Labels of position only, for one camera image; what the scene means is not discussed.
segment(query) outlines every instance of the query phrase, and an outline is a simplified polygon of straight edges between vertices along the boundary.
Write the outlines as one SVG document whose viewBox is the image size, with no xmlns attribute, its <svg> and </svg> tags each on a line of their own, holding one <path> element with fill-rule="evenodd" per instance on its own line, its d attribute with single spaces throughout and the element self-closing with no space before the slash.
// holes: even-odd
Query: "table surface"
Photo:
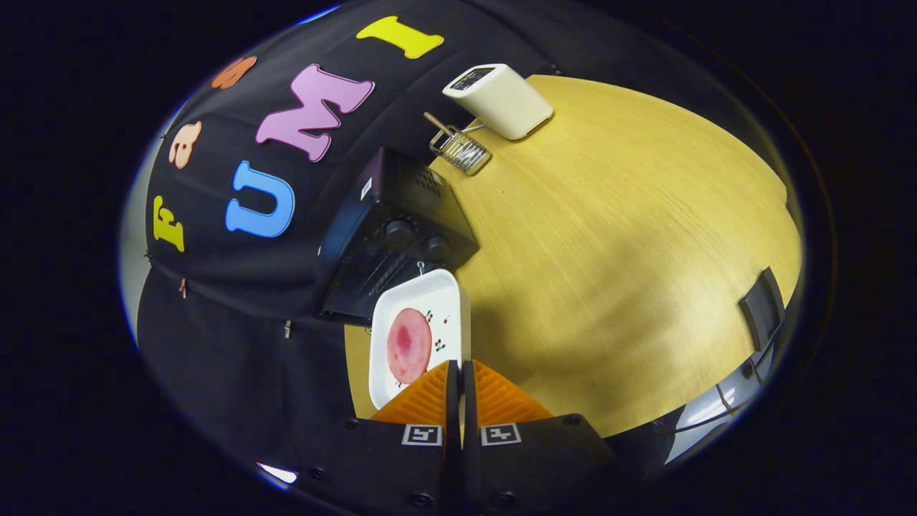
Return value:
<svg viewBox="0 0 917 516">
<path fill-rule="evenodd" d="M 470 296 L 472 357 L 605 437 L 745 361 L 754 349 L 738 301 L 767 267 L 790 299 L 801 237 L 785 185 L 708 120 L 610 84 L 528 82 L 554 107 L 546 124 L 518 141 L 470 133 L 493 153 L 472 177 L 441 158 L 430 168 L 481 246 L 455 273 Z M 368 418 L 370 338 L 348 326 L 345 340 Z"/>
</svg>

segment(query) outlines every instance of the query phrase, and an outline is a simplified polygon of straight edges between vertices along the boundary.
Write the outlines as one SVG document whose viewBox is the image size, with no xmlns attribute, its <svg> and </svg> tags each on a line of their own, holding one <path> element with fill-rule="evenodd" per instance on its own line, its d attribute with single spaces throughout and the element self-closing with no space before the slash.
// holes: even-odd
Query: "screw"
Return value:
<svg viewBox="0 0 917 516">
<path fill-rule="evenodd" d="M 491 504 L 497 509 L 509 509 L 515 505 L 515 495 L 511 491 L 500 493 L 493 497 Z"/>
<path fill-rule="evenodd" d="M 433 503 L 433 498 L 430 495 L 424 493 L 414 493 L 411 495 L 411 503 L 417 507 L 426 507 Z"/>
</svg>

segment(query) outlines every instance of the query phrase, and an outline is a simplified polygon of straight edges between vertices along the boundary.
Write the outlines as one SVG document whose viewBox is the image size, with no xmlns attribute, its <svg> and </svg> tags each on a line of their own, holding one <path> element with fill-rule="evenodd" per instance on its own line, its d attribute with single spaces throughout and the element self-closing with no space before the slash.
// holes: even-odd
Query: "letter m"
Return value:
<svg viewBox="0 0 917 516">
<path fill-rule="evenodd" d="M 323 72 L 317 64 L 310 64 L 290 84 L 290 89 L 303 106 L 269 114 L 258 127 L 255 141 L 282 141 L 305 151 L 310 162 L 317 162 L 325 156 L 331 137 L 327 134 L 313 136 L 305 131 L 335 129 L 341 125 L 325 102 L 337 104 L 340 112 L 347 114 L 370 96 L 373 87 L 375 84 L 372 81 L 358 83 Z"/>
</svg>

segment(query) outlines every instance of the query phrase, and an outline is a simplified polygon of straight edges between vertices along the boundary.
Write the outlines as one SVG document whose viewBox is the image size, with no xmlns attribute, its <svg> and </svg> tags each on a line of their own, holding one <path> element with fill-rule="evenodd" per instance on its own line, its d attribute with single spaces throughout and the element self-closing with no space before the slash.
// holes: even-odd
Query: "cable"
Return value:
<svg viewBox="0 0 917 516">
<path fill-rule="evenodd" d="M 720 401 L 723 402 L 723 406 L 726 407 L 726 411 L 734 416 L 735 409 L 733 409 L 733 406 L 730 405 L 728 401 L 726 401 L 726 396 L 723 396 L 723 390 L 720 388 L 720 384 L 716 384 L 716 392 L 720 393 Z"/>
<path fill-rule="evenodd" d="M 761 365 L 761 363 L 764 362 L 765 357 L 768 356 L 768 351 L 770 351 L 770 347 L 774 345 L 774 341 L 776 339 L 777 339 L 776 337 L 771 339 L 770 342 L 768 342 L 768 345 L 764 346 L 764 351 L 761 352 L 761 358 L 758 359 L 757 364 L 755 364 L 755 366 Z"/>
<path fill-rule="evenodd" d="M 761 379 L 761 375 L 759 375 L 759 374 L 757 373 L 757 365 L 755 364 L 755 361 L 751 359 L 750 356 L 748 357 L 748 363 L 751 364 L 751 370 L 752 370 L 753 373 L 755 373 L 755 378 L 757 378 L 757 384 L 760 385 L 760 386 L 763 386 L 763 385 L 764 385 L 764 380 L 762 380 L 762 379 Z"/>
<path fill-rule="evenodd" d="M 739 403 L 738 405 L 736 405 L 735 407 L 733 407 L 733 411 L 738 412 L 741 408 L 743 408 L 745 405 L 747 405 L 749 401 L 751 401 L 751 399 L 747 399 L 746 401 L 743 401 L 742 403 Z M 688 430 L 694 430 L 695 428 L 701 427 L 701 426 L 703 426 L 703 425 L 705 425 L 705 424 L 707 424 L 707 423 L 709 423 L 709 422 L 713 422 L 713 421 L 722 419 L 722 418 L 728 416 L 728 415 L 731 414 L 731 413 L 732 413 L 732 412 L 729 412 L 729 411 L 723 412 L 722 414 L 717 414 L 717 415 L 713 416 L 712 418 L 710 418 L 710 419 L 708 419 L 708 420 L 701 421 L 701 422 L 697 422 L 697 423 L 694 423 L 694 424 L 692 424 L 692 425 L 689 425 L 689 426 L 686 426 L 686 427 L 682 427 L 682 428 L 673 430 L 673 431 L 671 431 L 671 432 L 657 433 L 656 435 L 657 435 L 657 436 L 672 435 L 672 434 L 675 434 L 675 433 L 687 432 Z"/>
</svg>

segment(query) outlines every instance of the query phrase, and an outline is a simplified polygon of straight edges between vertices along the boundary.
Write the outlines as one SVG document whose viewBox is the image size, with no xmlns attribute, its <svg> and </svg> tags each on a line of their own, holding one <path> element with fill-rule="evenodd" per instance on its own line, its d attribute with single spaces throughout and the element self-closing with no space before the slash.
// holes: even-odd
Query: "knob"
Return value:
<svg viewBox="0 0 917 516">
<path fill-rule="evenodd" d="M 385 240 L 396 250 L 404 249 L 414 240 L 414 226 L 407 220 L 393 220 L 385 225 Z"/>
<path fill-rule="evenodd" d="M 432 237 L 426 241 L 425 253 L 430 260 L 441 262 L 449 256 L 449 243 L 443 237 Z"/>
</svg>

